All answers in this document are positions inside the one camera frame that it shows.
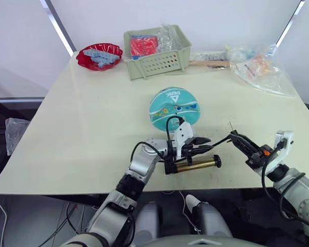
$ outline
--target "white table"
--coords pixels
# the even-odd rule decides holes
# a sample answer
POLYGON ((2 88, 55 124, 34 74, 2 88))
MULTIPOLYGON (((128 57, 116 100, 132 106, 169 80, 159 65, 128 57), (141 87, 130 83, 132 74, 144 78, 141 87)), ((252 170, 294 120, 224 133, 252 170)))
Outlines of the white table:
MULTIPOLYGON (((166 138, 148 116, 152 97, 168 86, 188 89, 199 101, 198 136, 218 141, 231 131, 259 146, 273 146, 278 130, 293 130, 285 160, 309 178, 309 111, 300 97, 271 94, 242 83, 229 70, 157 75, 130 81, 121 62, 105 72, 79 66, 76 54, 58 77, 0 175, 0 194, 72 195, 109 192, 129 165, 134 145, 166 138)), ((222 167, 165 175, 158 163, 145 191, 260 187, 246 156, 231 143, 212 150, 222 167)))

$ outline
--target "brass cylinder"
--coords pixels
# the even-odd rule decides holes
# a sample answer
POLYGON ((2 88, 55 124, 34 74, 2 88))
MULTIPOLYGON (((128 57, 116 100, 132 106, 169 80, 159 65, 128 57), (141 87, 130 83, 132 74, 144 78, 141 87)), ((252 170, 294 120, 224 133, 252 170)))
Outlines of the brass cylinder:
POLYGON ((205 168, 205 167, 210 167, 210 166, 217 166, 217 162, 214 160, 214 158, 210 160, 204 160, 204 161, 193 161, 192 165, 189 166, 187 162, 183 163, 177 163, 177 172, 182 172, 182 171, 190 171, 190 170, 195 170, 195 169, 200 169, 200 168, 205 168))

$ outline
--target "white wall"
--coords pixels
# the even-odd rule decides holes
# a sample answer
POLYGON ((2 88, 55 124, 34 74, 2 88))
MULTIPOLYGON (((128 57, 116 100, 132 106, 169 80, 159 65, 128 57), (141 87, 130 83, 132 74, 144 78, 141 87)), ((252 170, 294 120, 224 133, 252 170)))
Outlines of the white wall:
POLYGON ((193 50, 227 42, 272 44, 299 0, 51 0, 77 49, 102 42, 123 45, 123 33, 178 24, 193 50))
POLYGON ((309 0, 294 19, 275 56, 290 75, 303 101, 309 103, 309 0))
POLYGON ((0 0, 0 98, 45 96, 69 58, 39 0, 0 0))

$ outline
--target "green basket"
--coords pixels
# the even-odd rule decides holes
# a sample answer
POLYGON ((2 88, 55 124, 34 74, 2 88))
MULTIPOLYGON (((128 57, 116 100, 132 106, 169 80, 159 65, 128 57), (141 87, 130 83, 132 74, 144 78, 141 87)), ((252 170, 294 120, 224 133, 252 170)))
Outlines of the green basket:
MULTIPOLYGON (((127 66, 129 77, 131 80, 142 77, 146 79, 148 76, 161 74, 177 69, 181 69, 182 71, 184 71, 185 67, 189 65, 191 43, 178 25, 173 25, 173 27, 175 28, 177 35, 181 39, 183 48, 181 50, 171 50, 149 56, 144 56, 137 60, 130 60, 127 63, 127 66)), ((132 35, 151 35, 153 33, 159 32, 159 30, 160 27, 125 32, 124 42, 126 56, 130 57, 129 40, 132 35)))

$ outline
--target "wooden handle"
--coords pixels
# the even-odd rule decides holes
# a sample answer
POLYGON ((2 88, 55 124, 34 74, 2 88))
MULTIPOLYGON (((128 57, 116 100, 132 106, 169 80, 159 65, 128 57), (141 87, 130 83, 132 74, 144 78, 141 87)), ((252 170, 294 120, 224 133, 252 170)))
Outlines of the wooden handle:
POLYGON ((229 61, 189 61, 191 66, 230 66, 229 61))

